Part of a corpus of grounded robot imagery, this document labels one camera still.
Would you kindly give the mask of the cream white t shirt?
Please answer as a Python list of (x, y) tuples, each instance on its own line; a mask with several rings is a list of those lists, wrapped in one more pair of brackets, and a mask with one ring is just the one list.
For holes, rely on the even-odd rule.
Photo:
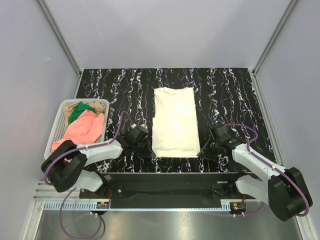
[(154, 89), (152, 150), (158, 158), (195, 158), (200, 153), (193, 88)]

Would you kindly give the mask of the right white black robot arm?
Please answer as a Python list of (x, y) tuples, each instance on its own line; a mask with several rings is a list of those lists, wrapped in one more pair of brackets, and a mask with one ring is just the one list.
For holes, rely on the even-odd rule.
[(251, 196), (268, 205), (281, 221), (307, 216), (313, 200), (301, 171), (278, 165), (251, 148), (257, 133), (246, 142), (232, 137), (227, 128), (227, 124), (215, 125), (199, 156), (206, 159), (227, 156), (255, 175), (239, 172), (237, 179), (227, 185), (228, 195), (235, 199), (241, 195)]

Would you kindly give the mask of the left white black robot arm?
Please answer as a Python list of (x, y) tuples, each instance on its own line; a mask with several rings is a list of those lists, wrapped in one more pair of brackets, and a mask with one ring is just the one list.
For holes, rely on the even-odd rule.
[(88, 165), (115, 160), (129, 154), (154, 155), (148, 141), (148, 127), (133, 125), (129, 131), (104, 142), (76, 145), (64, 141), (41, 165), (44, 179), (58, 193), (72, 188), (90, 191), (95, 197), (103, 198), (108, 193), (108, 181), (97, 172), (87, 171)]

